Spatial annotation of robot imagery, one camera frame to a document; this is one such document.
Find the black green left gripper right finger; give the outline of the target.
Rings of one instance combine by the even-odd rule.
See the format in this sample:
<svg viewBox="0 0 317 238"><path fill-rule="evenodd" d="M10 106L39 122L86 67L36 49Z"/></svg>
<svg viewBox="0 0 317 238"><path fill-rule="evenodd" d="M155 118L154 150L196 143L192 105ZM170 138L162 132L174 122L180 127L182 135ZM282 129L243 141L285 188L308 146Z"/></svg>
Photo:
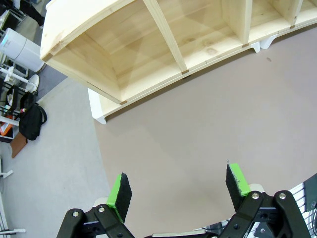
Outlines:
<svg viewBox="0 0 317 238"><path fill-rule="evenodd" d="M226 185L235 209L221 238L309 238L300 208L288 190L270 196L251 190L237 163L226 168Z"/></svg>

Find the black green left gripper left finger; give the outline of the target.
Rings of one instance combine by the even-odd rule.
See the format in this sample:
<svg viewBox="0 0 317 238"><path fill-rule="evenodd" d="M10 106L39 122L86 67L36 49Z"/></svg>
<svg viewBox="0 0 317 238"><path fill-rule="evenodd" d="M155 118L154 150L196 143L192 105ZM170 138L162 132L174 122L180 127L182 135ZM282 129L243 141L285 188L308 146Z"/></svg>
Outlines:
<svg viewBox="0 0 317 238"><path fill-rule="evenodd" d="M66 212L58 231L58 238L132 238L125 226L125 218L132 198L128 177L120 173L106 203L84 212L73 208Z"/></svg>

